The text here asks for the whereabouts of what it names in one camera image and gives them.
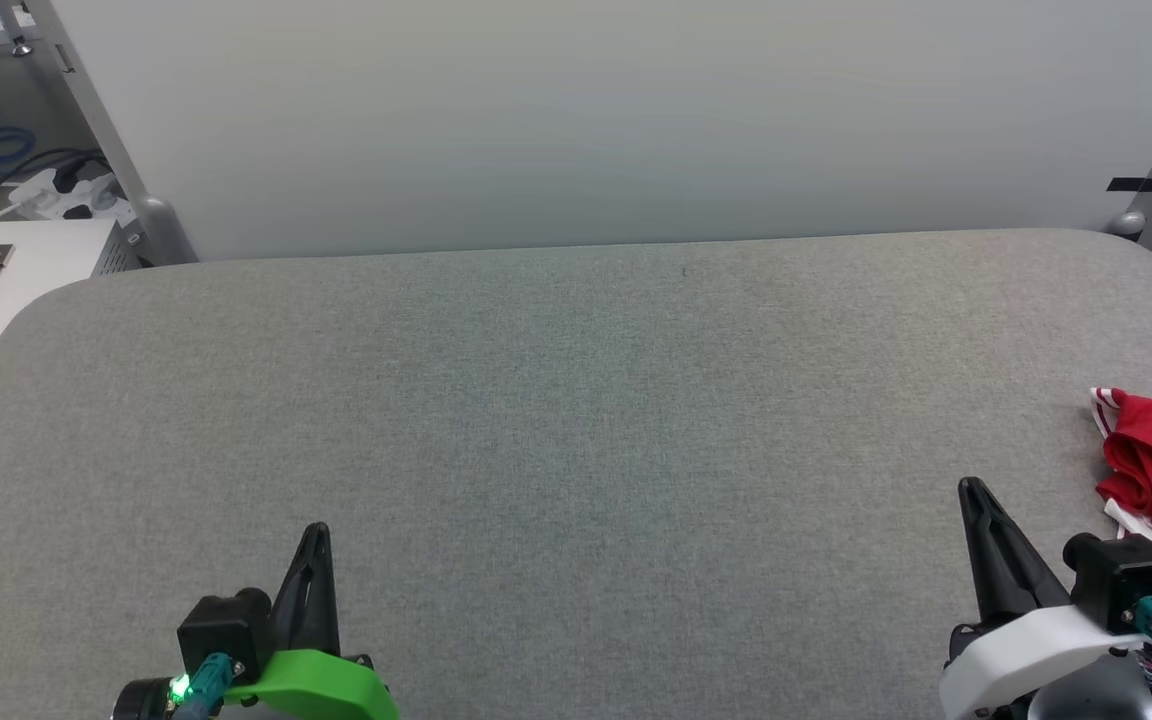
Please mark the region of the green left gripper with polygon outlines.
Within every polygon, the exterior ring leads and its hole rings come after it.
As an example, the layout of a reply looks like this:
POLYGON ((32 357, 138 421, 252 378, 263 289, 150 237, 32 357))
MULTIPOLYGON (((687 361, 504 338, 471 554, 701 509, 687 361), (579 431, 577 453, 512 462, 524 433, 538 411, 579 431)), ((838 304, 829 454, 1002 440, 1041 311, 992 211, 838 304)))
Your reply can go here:
POLYGON ((255 683, 223 694, 227 705, 255 698, 293 719, 401 717, 376 670, 340 659, 338 584, 324 521, 303 529, 271 609, 271 629, 279 651, 255 683))

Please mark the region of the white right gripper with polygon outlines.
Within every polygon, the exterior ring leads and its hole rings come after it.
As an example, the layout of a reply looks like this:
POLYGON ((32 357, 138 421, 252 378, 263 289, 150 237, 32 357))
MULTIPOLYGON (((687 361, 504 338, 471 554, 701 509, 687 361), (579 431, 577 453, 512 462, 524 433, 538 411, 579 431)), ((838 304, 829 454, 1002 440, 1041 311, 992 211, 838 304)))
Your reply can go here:
POLYGON ((952 629, 946 719, 1149 719, 1147 637, 1070 605, 1064 584, 977 477, 957 483, 979 621, 952 629))

